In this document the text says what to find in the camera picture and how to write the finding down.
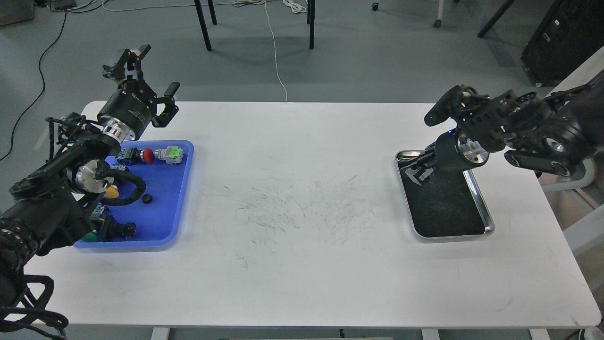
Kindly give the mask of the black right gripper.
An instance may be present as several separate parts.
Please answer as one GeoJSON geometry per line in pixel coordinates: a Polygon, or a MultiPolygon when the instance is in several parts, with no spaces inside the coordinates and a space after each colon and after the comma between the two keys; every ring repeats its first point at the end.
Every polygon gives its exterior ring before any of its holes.
{"type": "Polygon", "coordinates": [[[463,172],[483,166],[490,153],[465,133],[443,133],[426,150],[401,151],[401,172],[425,185],[436,171],[463,172]]]}

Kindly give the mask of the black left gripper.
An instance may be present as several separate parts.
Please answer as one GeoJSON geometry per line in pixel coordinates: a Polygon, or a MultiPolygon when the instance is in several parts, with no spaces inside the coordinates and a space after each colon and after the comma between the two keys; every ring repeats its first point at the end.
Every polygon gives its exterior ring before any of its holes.
{"type": "Polygon", "coordinates": [[[164,105],[158,115],[157,106],[144,96],[152,94],[142,71],[142,59],[150,50],[149,44],[134,50],[118,50],[109,63],[103,65],[103,76],[114,80],[117,89],[97,114],[97,120],[103,127],[101,133],[116,141],[139,140],[150,122],[155,128],[165,128],[179,111],[175,100],[179,82],[169,84],[164,95],[153,101],[164,105]]]}

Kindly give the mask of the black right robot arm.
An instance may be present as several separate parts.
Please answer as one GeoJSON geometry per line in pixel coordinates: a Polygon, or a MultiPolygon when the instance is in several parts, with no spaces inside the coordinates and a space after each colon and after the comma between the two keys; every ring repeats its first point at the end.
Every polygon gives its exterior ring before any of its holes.
{"type": "Polygon", "coordinates": [[[433,127],[447,119],[455,121],[455,128],[417,156],[398,160],[401,173],[417,185],[425,185],[436,172],[481,167],[500,151],[512,166],[568,177],[603,151],[603,73],[547,97],[512,90],[490,97],[455,85],[424,122],[433,127]]]}

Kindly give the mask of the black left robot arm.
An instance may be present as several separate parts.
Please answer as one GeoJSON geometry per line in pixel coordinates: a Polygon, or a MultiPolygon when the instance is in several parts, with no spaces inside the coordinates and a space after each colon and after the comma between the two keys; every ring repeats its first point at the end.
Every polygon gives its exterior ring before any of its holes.
{"type": "Polygon", "coordinates": [[[126,206],[145,192],[142,178],[113,169],[107,162],[125,141],[137,141],[149,125],[166,127],[179,108],[179,82],[157,95],[145,82],[142,60],[148,44],[118,50],[103,76],[118,87],[89,120],[75,112],[48,118],[51,142],[48,161],[9,190],[15,204],[1,215],[1,331],[29,329],[52,340],[65,340],[68,319],[47,310],[54,291],[49,276],[26,275],[33,256],[73,245],[93,231],[89,217],[97,204],[126,206]]]}

